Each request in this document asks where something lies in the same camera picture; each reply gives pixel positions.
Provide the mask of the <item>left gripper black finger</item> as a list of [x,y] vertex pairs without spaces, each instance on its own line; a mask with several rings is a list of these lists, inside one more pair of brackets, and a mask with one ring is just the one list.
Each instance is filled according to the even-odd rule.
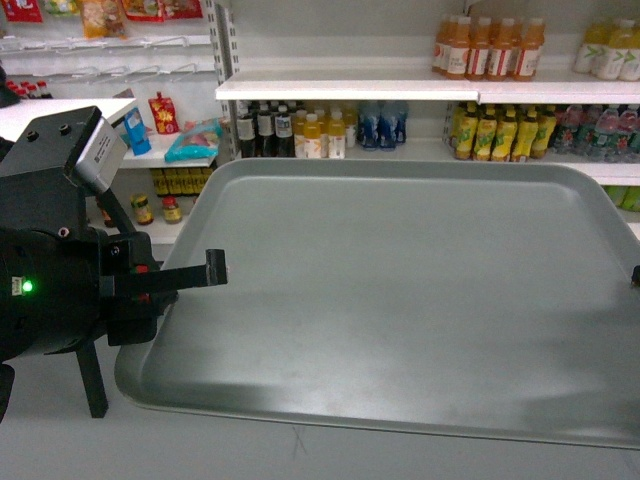
[[227,283],[226,252],[223,249],[208,249],[202,265],[114,275],[113,297],[160,294]]

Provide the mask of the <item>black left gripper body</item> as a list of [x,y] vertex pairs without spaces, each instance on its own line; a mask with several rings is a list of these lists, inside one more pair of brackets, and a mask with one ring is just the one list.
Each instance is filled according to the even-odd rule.
[[100,320],[109,345],[142,344],[155,338],[158,318],[178,299],[175,290],[152,279],[158,271],[148,234],[107,238],[101,248]]

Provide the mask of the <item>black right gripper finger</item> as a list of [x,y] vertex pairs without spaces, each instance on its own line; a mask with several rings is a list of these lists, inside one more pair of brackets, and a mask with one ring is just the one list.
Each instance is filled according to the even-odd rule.
[[640,265],[636,265],[633,268],[632,276],[631,276],[631,285],[633,287],[640,287]]

